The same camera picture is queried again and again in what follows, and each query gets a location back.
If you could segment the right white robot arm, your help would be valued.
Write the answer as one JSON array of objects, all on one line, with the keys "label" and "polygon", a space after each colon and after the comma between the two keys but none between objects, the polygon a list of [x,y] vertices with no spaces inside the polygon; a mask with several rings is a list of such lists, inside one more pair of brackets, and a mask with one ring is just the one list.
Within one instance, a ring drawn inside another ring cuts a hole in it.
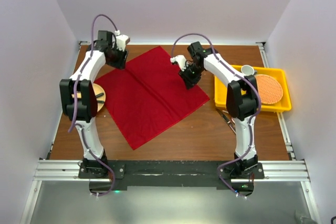
[{"label": "right white robot arm", "polygon": [[225,85],[226,110],[235,122],[235,158],[241,160],[234,165],[234,173],[239,178],[246,178],[253,171],[248,161],[257,158],[254,123],[260,112],[261,101],[256,78],[234,69],[213,47],[204,49],[199,42],[194,42],[187,50],[192,61],[178,55],[172,57],[170,62],[179,66],[179,75],[188,89],[199,82],[204,70],[211,72]]}]

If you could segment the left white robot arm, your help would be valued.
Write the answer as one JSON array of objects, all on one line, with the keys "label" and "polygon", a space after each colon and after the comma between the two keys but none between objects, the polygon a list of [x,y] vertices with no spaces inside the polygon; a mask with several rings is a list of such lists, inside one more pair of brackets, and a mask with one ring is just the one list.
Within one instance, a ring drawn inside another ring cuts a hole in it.
[{"label": "left white robot arm", "polygon": [[68,79],[59,83],[63,114],[69,117],[69,131],[76,129],[86,160],[102,159],[104,148],[96,126],[98,102],[93,89],[98,72],[104,65],[124,69],[130,42],[128,35],[100,30],[98,39],[88,48],[82,63]]}]

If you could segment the red cloth napkin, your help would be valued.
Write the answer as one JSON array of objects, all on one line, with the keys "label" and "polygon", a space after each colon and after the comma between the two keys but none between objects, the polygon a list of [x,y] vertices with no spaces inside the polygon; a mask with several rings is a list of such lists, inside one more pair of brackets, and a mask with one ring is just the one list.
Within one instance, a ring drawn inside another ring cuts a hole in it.
[{"label": "red cloth napkin", "polygon": [[170,55],[155,47],[95,80],[105,106],[132,149],[137,149],[203,106],[208,95],[187,89]]}]

